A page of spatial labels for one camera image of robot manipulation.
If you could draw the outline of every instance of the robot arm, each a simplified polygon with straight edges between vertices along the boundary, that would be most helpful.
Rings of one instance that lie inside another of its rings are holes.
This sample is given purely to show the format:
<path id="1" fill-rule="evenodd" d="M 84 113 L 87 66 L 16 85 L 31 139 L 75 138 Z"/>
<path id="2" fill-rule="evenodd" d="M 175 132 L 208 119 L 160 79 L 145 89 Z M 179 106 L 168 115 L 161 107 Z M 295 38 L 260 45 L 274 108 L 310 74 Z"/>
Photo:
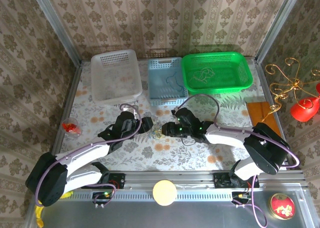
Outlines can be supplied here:
<path id="1" fill-rule="evenodd" d="M 281 143 L 290 149 L 289 145 L 264 123 L 258 123 L 253 127 L 252 134 L 248 134 L 245 131 L 232 132 L 232 130 L 235 130 L 232 127 L 229 129 L 217 127 L 210 121 L 200 122 L 187 108 L 181 108 L 172 113 L 179 124 L 174 122 L 164 124 L 162 126 L 164 135 L 181 138 L 190 136 L 198 143 L 226 144 L 234 147 L 244 147 L 248 151 L 250 157 L 238 161 L 229 173 L 235 186 L 262 172 L 277 174 L 287 157 L 286 151 L 255 136 L 255 133 Z"/>
<path id="2" fill-rule="evenodd" d="M 149 131 L 152 126 L 153 122 L 150 117 L 142 118 L 138 134 Z M 119 140 L 134 134 L 138 127 L 139 120 L 135 118 L 133 113 L 128 111 L 121 112 L 115 124 L 107 127 L 89 144 L 56 156 L 50 152 L 43 154 L 27 178 L 25 185 L 35 194 L 43 174 L 51 165 L 56 163 L 45 176 L 38 192 L 38 200 L 44 206 L 49 206 L 68 191 L 90 184 L 103 183 L 104 178 L 109 175 L 108 170 L 101 163 L 92 161 L 120 148 L 123 140 L 114 142 L 113 140 Z M 108 144 L 93 145 L 101 141 L 110 142 Z"/>

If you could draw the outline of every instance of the patterned wallpaper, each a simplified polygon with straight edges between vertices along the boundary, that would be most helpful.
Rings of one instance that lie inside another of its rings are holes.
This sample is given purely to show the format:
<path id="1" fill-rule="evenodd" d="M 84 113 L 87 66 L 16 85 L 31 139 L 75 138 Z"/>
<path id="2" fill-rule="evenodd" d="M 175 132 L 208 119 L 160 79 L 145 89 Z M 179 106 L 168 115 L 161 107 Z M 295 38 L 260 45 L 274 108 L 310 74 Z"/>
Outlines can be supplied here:
<path id="1" fill-rule="evenodd" d="M 51 0 L 82 59 L 235 50 L 254 56 L 283 0 Z"/>
<path id="2" fill-rule="evenodd" d="M 0 17 L 0 227 L 21 227 L 75 67 L 36 0 L 0 0 Z"/>
<path id="3" fill-rule="evenodd" d="M 298 0 L 263 61 L 263 67 L 268 63 L 284 67 L 286 57 L 295 57 L 301 61 L 301 79 L 305 82 L 316 80 L 310 71 L 313 68 L 320 69 L 319 3 L 320 0 Z M 285 73 L 292 77 L 296 73 L 296 67 L 286 68 Z M 284 78 L 280 76 L 266 74 L 266 78 L 269 83 L 284 82 Z M 316 84 L 305 86 L 305 89 L 317 94 Z M 307 96 L 297 92 L 298 99 Z M 320 214 L 320 112 L 308 122 L 298 122 L 290 115 L 290 108 L 294 103 L 295 98 L 291 94 L 283 101 L 278 115 L 288 143 L 300 158 L 300 167 L 304 170 L 317 212 Z"/>

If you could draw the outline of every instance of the green plastic basket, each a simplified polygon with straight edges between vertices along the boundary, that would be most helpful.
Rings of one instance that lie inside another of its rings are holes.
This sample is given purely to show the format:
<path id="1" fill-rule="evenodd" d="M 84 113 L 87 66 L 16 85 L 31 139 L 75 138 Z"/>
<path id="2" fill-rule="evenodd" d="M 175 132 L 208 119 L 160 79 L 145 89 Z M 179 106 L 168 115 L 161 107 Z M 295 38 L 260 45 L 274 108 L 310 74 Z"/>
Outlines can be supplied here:
<path id="1" fill-rule="evenodd" d="M 237 52 L 189 54 L 182 58 L 181 65 L 190 94 L 239 92 L 253 82 L 246 59 Z"/>

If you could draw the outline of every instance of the blue plastic basket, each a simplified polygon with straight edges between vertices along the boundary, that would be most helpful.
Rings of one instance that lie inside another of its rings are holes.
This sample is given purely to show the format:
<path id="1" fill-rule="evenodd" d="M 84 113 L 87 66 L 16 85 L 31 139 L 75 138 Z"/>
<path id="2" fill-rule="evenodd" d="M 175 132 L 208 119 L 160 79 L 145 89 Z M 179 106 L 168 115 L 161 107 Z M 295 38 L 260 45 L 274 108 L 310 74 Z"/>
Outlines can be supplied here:
<path id="1" fill-rule="evenodd" d="M 149 99 L 152 106 L 178 105 L 188 98 L 181 60 L 163 58 L 148 61 Z"/>

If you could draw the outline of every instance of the floral tablecloth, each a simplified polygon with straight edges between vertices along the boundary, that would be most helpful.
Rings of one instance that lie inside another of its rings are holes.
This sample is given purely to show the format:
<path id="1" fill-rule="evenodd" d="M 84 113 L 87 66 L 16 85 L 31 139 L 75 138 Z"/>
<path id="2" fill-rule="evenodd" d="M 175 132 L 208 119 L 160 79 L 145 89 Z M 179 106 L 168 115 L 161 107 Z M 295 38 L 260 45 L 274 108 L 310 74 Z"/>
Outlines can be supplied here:
<path id="1" fill-rule="evenodd" d="M 265 101 L 256 65 L 253 59 L 247 58 L 247 62 L 253 76 L 252 86 L 239 93 L 214 95 L 220 103 L 218 122 L 221 125 L 251 127 L 246 102 Z M 148 62 L 139 61 L 138 64 L 143 93 L 134 104 L 139 106 L 142 117 L 152 117 L 153 130 L 156 130 L 162 124 L 174 121 L 171 115 L 171 109 L 174 106 L 154 107 L 150 105 Z M 212 121 L 217 111 L 213 101 L 202 96 L 191 99 L 186 107 L 200 120 Z M 83 132 L 77 138 L 65 135 L 61 151 L 72 150 L 88 143 L 108 125 L 114 123 L 119 114 L 119 105 L 99 106 L 93 102 L 90 62 L 83 63 L 81 79 L 70 114 L 70 117 L 78 120 Z M 228 170 L 235 161 L 249 156 L 243 148 L 226 145 L 191 145 L 194 143 L 191 139 L 184 140 L 184 143 L 190 146 L 184 146 L 179 138 L 155 138 L 149 132 L 124 141 L 122 148 L 100 158 L 99 161 L 109 170 Z"/>

